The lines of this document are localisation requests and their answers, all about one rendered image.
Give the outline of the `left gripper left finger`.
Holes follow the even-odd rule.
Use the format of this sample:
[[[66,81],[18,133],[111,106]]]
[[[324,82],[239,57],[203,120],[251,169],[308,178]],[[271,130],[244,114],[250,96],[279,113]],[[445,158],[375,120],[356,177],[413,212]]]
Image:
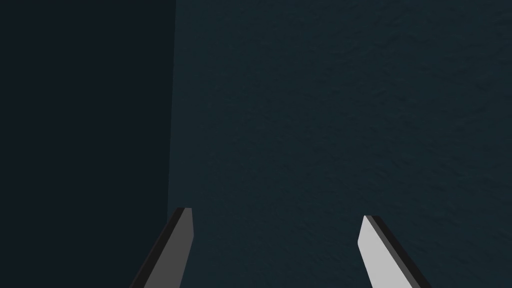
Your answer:
[[[192,209],[176,208],[129,288],[180,288],[193,239]]]

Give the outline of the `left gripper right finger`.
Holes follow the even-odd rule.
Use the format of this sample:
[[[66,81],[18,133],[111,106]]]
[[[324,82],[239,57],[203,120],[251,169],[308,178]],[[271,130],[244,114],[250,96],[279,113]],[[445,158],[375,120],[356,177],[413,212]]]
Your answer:
[[[357,240],[372,288],[432,288],[379,215],[364,215]]]

